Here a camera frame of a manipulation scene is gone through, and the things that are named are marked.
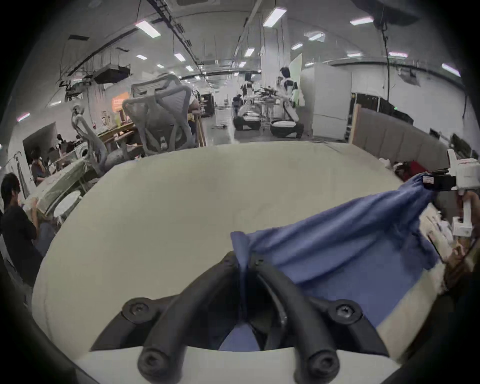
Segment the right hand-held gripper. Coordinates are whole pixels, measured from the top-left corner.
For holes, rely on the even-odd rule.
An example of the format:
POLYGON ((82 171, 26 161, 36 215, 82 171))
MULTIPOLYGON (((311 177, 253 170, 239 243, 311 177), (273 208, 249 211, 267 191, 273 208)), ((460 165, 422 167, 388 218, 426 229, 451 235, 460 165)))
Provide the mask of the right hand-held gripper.
MULTIPOLYGON (((422 175, 424 188, 436 192, 455 191, 463 197, 466 191, 480 187, 480 164, 477 159, 459 159, 454 149, 447 149, 448 168, 442 168, 422 175)), ((452 218, 452 234, 455 237, 470 238, 473 232, 472 202, 462 200, 461 216, 452 218)))

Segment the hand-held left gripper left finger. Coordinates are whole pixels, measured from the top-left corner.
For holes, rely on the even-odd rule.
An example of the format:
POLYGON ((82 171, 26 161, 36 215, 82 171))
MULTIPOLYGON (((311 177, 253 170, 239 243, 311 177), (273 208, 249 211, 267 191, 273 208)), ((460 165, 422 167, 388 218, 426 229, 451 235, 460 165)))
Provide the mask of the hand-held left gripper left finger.
POLYGON ((239 261, 230 251, 177 295, 131 298, 90 351, 141 347, 136 363, 140 375, 154 384, 177 383, 187 345, 219 350, 237 325, 239 277, 239 261))

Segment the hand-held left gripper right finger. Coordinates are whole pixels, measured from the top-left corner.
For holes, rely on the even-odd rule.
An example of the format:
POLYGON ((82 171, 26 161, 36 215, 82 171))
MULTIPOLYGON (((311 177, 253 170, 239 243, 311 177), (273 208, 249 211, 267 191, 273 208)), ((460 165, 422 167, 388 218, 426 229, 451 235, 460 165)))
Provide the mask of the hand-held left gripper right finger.
POLYGON ((389 357, 386 345, 361 306, 350 299, 327 300, 305 295, 264 256, 254 254, 249 274, 269 291, 297 354, 294 378, 299 384, 327 384, 340 372, 339 347, 389 357))

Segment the person's right hand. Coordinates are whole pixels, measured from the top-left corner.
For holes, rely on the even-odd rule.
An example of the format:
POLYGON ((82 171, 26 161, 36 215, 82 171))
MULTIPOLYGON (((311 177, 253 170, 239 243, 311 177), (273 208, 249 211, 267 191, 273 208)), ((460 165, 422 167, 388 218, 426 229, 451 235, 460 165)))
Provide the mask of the person's right hand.
POLYGON ((443 275, 446 292, 455 300, 464 294, 479 263, 480 239, 458 238, 448 256, 443 275))

